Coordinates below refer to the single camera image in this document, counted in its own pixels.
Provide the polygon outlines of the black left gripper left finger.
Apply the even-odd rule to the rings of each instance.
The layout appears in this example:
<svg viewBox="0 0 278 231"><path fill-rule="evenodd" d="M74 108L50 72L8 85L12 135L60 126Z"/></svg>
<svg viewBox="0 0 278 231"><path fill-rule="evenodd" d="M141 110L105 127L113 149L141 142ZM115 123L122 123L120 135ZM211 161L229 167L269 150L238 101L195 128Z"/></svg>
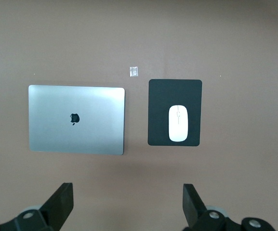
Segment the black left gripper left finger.
<svg viewBox="0 0 278 231"><path fill-rule="evenodd" d="M39 208L22 212L0 231L59 231L73 210L73 184L63 183Z"/></svg>

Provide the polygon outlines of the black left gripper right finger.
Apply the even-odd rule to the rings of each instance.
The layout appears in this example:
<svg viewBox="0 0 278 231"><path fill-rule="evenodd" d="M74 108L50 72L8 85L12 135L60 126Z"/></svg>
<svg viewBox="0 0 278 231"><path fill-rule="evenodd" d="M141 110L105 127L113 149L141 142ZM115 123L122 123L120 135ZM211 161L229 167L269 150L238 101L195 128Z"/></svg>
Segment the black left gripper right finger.
<svg viewBox="0 0 278 231"><path fill-rule="evenodd" d="M193 184L183 185L183 212L188 226L184 231L241 231L240 224L216 210L208 210Z"/></svg>

